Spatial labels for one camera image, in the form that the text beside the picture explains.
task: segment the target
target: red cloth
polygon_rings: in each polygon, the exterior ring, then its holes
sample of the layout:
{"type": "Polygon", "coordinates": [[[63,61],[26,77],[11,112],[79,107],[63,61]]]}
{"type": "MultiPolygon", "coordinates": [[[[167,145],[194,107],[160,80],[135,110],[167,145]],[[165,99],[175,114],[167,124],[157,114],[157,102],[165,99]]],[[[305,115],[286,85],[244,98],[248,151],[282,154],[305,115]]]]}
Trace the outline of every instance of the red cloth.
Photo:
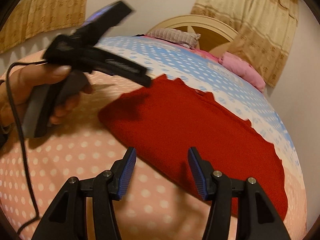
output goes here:
{"type": "MultiPolygon", "coordinates": [[[[212,93],[162,75],[151,88],[121,95],[98,117],[125,146],[135,147],[139,157],[189,193],[199,197],[187,160],[188,149],[195,146],[215,170],[230,178],[256,178],[284,219],[284,169],[274,145],[249,120],[219,105],[212,93]]],[[[236,200],[232,211],[237,212],[236,200]]]]}

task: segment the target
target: wire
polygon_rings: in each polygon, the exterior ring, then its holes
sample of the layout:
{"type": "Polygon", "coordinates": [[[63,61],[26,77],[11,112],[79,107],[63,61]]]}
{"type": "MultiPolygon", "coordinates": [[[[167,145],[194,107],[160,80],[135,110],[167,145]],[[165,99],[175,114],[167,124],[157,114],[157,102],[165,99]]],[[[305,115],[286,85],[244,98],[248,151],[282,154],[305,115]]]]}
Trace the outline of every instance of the wire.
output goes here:
{"type": "Polygon", "coordinates": [[[21,122],[18,116],[18,112],[16,109],[16,106],[14,104],[14,99],[12,96],[12,91],[11,91],[11,87],[10,87],[10,82],[9,82],[9,75],[10,75],[10,71],[12,70],[12,68],[14,68],[15,66],[18,65],[30,65],[30,64],[44,64],[47,63],[46,60],[43,61],[38,61],[38,62],[32,62],[32,63],[24,63],[24,62],[15,62],[12,65],[10,65],[10,67],[8,68],[7,71],[7,75],[6,75],[6,88],[7,88],[7,94],[8,94],[8,99],[9,99],[9,103],[11,106],[11,110],[12,110],[12,114],[14,117],[14,121],[16,123],[17,126],[17,131],[18,131],[18,137],[19,137],[19,141],[20,141],[20,145],[21,145],[21,152],[22,152],[22,158],[23,158],[23,167],[25,170],[25,174],[26,174],[26,180],[27,180],[27,185],[28,185],[28,190],[29,190],[29,194],[32,200],[32,204],[33,204],[33,208],[35,209],[35,217],[28,220],[27,222],[25,222],[23,225],[21,225],[21,227],[18,229],[17,234],[20,235],[22,230],[27,227],[28,225],[32,224],[33,222],[37,221],[40,219],[40,215],[39,215],[39,208],[36,202],[36,198],[35,198],[35,194],[33,192],[32,189],[32,184],[31,184],[31,179],[30,179],[30,174],[29,174],[29,167],[28,167],[28,162],[27,162],[27,153],[26,153],[26,145],[24,143],[24,136],[23,136],[23,131],[22,131],[22,127],[21,127],[21,122]]]}

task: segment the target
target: polka dot bed sheet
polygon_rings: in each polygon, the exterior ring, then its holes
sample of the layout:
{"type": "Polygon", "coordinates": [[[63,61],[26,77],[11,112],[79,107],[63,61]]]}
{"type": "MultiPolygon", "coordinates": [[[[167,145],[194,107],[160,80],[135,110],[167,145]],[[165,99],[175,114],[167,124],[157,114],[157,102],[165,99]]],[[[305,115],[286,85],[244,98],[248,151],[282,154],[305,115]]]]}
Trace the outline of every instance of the polka dot bed sheet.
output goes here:
{"type": "MultiPolygon", "coordinates": [[[[219,64],[165,41],[112,37],[100,40],[98,47],[146,66],[152,78],[165,73],[169,79],[179,77],[190,87],[211,91],[217,102],[240,118],[249,119],[253,128],[275,145],[283,162],[288,197],[284,223],[292,240],[303,238],[306,196],[298,158],[283,124],[260,92],[219,64]]],[[[23,61],[37,61],[42,53],[23,61]]],[[[97,113],[122,93],[136,90],[140,85],[99,72],[88,78],[94,93],[83,95],[80,106],[62,125],[43,138],[26,141],[31,181],[41,215],[69,177],[95,177],[110,169],[126,151],[99,122],[97,113]]],[[[15,230],[34,216],[15,132],[0,152],[0,201],[15,230]]],[[[94,239],[91,200],[87,203],[88,239],[94,239]]],[[[126,196],[114,202],[114,206],[123,240],[200,240],[210,208],[140,159],[126,196]]],[[[235,239],[236,224],[236,218],[232,217],[229,240],[235,239]]],[[[28,226],[20,237],[31,239],[37,225],[35,222],[28,226]]]]}

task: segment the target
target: curtain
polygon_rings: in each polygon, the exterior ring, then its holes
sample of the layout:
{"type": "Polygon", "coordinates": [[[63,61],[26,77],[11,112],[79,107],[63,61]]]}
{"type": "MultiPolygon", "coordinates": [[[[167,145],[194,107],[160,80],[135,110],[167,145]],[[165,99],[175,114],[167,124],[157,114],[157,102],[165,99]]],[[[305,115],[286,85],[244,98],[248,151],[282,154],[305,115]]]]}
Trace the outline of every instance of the curtain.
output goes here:
{"type": "Polygon", "coordinates": [[[249,62],[275,87],[298,23],[298,0],[254,0],[228,51],[249,62]]]}
{"type": "Polygon", "coordinates": [[[21,0],[0,31],[0,53],[41,32],[81,25],[87,0],[21,0]]]}
{"type": "Polygon", "coordinates": [[[205,15],[240,30],[252,0],[197,0],[191,14],[205,15]]]}

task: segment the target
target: human hand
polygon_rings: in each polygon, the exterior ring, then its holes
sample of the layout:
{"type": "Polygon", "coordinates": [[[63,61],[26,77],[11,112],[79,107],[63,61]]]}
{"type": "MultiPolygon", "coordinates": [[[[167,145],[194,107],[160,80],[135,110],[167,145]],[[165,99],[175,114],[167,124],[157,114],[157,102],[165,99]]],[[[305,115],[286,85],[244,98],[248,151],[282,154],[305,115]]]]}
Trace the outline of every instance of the human hand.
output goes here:
{"type": "MultiPolygon", "coordinates": [[[[20,120],[28,107],[28,99],[33,87],[43,84],[55,84],[65,79],[70,73],[70,66],[59,66],[54,64],[27,65],[13,72],[10,75],[9,82],[13,95],[13,100],[20,120]]],[[[85,86],[82,92],[90,94],[92,87],[85,86]]],[[[0,110],[1,125],[6,127],[14,122],[11,107],[7,97],[5,83],[0,86],[0,102],[5,102],[0,110]]],[[[52,124],[60,124],[63,119],[78,106],[80,102],[80,93],[69,97],[64,104],[56,106],[53,114],[50,116],[52,124]]]]}

